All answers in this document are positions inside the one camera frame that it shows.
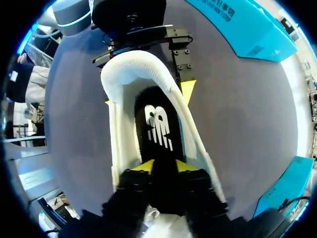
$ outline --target white shoe upper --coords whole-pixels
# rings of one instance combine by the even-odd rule
[[[101,81],[109,98],[109,121],[112,153],[112,182],[119,175],[141,163],[134,119],[137,96],[146,88],[158,86],[171,101],[181,124],[186,163],[206,170],[222,202],[225,197],[213,163],[205,150],[185,99],[167,67],[153,54],[129,51],[112,58],[101,71]]]

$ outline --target person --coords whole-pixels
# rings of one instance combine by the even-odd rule
[[[6,96],[17,103],[43,102],[49,73],[50,68],[29,64],[27,54],[22,54],[13,66]]]

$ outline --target gray floor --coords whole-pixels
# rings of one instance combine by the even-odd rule
[[[165,23],[194,36],[197,84],[189,108],[218,171],[230,217],[251,218],[261,197],[297,152],[291,87],[278,63],[239,59],[218,30],[183,0],[168,0]],[[73,207],[100,214],[112,193],[108,108],[91,64],[102,33],[60,44],[47,85],[45,126],[57,178]],[[152,52],[167,65],[167,47]]]

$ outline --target blue panel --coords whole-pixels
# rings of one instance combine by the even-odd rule
[[[295,156],[290,166],[276,184],[259,199],[254,217],[268,208],[279,208],[285,199],[292,200],[303,196],[313,164],[313,159]],[[290,215],[296,204],[293,203],[288,209],[285,214],[286,217]]]
[[[35,32],[35,30],[38,28],[39,24],[38,23],[35,23],[31,29],[28,31],[28,33],[26,33],[23,41],[21,42],[21,45],[19,46],[18,50],[17,50],[17,53],[20,55],[22,54],[26,44],[28,43],[29,39],[31,38],[33,32]]]
[[[281,24],[253,0],[186,0],[222,33],[239,57],[281,62],[297,51]]]

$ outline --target new balance logo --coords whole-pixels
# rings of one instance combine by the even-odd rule
[[[165,110],[162,107],[153,107],[152,105],[146,105],[144,108],[145,120],[152,129],[148,130],[149,140],[153,140],[154,143],[159,143],[165,148],[170,148],[173,151],[171,139],[167,139],[166,135],[169,134],[168,120]]]

